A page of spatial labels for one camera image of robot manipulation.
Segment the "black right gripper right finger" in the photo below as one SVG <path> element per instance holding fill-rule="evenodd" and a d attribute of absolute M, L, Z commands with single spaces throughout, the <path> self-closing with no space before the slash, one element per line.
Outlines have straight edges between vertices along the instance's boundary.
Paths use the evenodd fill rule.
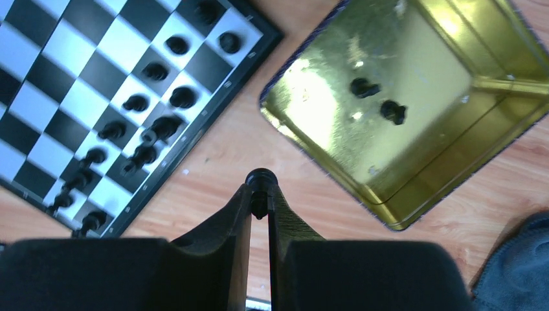
<path fill-rule="evenodd" d="M 327 240 L 288 205 L 267 201 L 274 310 L 470 310 L 452 257 L 410 240 Z"/>

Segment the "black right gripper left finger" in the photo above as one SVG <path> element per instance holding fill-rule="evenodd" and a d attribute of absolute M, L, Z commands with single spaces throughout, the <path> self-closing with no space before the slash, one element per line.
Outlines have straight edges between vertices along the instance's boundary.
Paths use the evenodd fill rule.
<path fill-rule="evenodd" d="M 2 310 L 244 310 L 252 190 L 163 238 L 32 239 L 1 254 Z"/>

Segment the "black rook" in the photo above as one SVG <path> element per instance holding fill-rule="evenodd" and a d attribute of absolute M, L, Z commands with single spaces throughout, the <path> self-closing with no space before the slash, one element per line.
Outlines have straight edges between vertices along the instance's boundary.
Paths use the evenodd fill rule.
<path fill-rule="evenodd" d="M 218 18 L 218 9 L 212 1 L 200 1 L 196 5 L 195 15 L 203 24 L 212 25 Z"/>

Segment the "yellow square tin box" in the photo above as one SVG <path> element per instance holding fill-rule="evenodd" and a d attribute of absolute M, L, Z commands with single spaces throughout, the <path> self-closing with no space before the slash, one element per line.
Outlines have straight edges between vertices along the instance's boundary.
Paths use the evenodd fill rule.
<path fill-rule="evenodd" d="M 358 77 L 407 107 L 404 124 L 351 94 Z M 339 1 L 260 111 L 402 231 L 548 114 L 548 46 L 512 1 Z"/>

